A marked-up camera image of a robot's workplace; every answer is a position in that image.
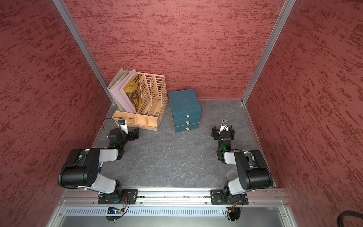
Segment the teal drawer cabinet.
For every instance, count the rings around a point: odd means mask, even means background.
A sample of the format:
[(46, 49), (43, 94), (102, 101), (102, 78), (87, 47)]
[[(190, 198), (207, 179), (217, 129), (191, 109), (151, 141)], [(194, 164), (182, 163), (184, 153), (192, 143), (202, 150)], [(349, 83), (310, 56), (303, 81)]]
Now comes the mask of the teal drawer cabinet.
[(199, 128), (202, 109), (193, 89), (170, 92), (169, 101), (175, 132)]

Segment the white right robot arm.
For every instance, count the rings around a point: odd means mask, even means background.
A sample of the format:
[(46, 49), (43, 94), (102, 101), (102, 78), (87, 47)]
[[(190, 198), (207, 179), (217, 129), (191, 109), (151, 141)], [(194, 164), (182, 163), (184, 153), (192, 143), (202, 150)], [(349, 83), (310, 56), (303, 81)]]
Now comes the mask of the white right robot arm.
[(237, 178), (224, 186), (225, 197), (237, 196), (256, 189), (273, 186), (273, 177), (262, 153), (258, 150), (232, 148), (234, 130), (223, 125), (212, 128), (211, 136), (218, 141), (217, 158), (226, 165), (235, 165)]

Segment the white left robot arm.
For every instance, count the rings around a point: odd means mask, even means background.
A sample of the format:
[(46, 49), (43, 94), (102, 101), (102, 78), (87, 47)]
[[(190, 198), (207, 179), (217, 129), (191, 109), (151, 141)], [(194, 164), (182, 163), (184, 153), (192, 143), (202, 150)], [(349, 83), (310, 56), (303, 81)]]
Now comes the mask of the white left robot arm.
[(66, 189), (86, 188), (99, 194), (121, 197), (121, 183), (103, 176), (99, 172), (99, 166), (122, 159), (127, 142), (139, 137), (139, 127), (128, 132), (115, 128), (108, 135), (108, 148), (72, 150), (59, 174), (59, 186)]

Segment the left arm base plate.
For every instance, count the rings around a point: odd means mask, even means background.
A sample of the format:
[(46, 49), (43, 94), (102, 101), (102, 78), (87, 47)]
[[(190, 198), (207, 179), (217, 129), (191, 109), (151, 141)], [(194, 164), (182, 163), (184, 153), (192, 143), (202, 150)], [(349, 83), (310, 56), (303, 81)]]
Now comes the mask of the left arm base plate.
[(98, 204), (118, 205), (118, 204), (135, 204), (139, 190), (137, 189), (122, 189), (120, 193), (98, 195)]

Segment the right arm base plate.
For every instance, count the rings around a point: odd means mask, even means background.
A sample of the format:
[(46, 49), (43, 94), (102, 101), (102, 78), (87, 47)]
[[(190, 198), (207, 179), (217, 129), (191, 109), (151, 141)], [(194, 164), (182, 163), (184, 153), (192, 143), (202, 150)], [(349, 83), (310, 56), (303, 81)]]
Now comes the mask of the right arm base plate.
[(232, 195), (222, 189), (210, 190), (212, 205), (247, 205), (249, 204), (247, 194)]

